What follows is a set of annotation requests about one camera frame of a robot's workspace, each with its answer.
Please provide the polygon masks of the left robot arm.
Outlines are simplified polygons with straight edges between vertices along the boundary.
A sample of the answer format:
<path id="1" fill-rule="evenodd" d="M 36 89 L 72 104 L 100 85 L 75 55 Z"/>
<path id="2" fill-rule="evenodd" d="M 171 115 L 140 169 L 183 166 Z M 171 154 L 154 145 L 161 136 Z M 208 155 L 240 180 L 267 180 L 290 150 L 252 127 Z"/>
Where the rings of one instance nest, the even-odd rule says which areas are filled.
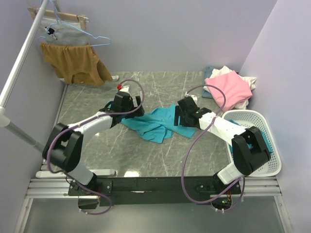
<path id="1" fill-rule="evenodd" d="M 95 134 L 116 126 L 124 118 L 143 116 L 144 97 L 135 96 L 135 99 L 137 106 L 128 92 L 118 91 L 113 101 L 93 116 L 70 125 L 56 124 L 42 152 L 48 168 L 51 165 L 59 167 L 67 176 L 87 188 L 89 193 L 99 191 L 97 175 L 81 161 L 82 147 Z"/>

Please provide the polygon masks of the turquoise polo shirt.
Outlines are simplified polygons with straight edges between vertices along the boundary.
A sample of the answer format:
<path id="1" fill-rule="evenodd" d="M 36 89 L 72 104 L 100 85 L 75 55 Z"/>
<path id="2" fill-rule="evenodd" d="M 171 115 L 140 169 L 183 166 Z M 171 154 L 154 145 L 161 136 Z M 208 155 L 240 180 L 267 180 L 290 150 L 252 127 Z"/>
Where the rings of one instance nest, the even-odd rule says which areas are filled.
<path id="1" fill-rule="evenodd" d="M 192 138 L 196 130 L 191 127 L 174 125 L 175 105 L 167 108 L 156 108 L 143 116 L 123 119 L 121 123 L 138 133 L 146 141 L 161 144 L 171 138 L 173 133 Z"/>

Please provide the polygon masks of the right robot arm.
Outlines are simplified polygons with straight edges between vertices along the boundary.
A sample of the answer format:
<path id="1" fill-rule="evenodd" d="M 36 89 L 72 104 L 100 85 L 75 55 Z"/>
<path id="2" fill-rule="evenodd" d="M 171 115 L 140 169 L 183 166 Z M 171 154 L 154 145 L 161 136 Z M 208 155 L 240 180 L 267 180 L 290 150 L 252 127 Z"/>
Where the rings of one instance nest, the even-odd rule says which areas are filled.
<path id="1" fill-rule="evenodd" d="M 216 183 L 229 185 L 238 178 L 250 176 L 271 159 L 270 150 L 259 128 L 234 124 L 217 116 L 210 109 L 199 108 L 191 97 L 178 101 L 174 124 L 201 130 L 186 156 L 189 156 L 195 143 L 207 132 L 222 139 L 232 148 L 232 161 L 212 177 Z"/>

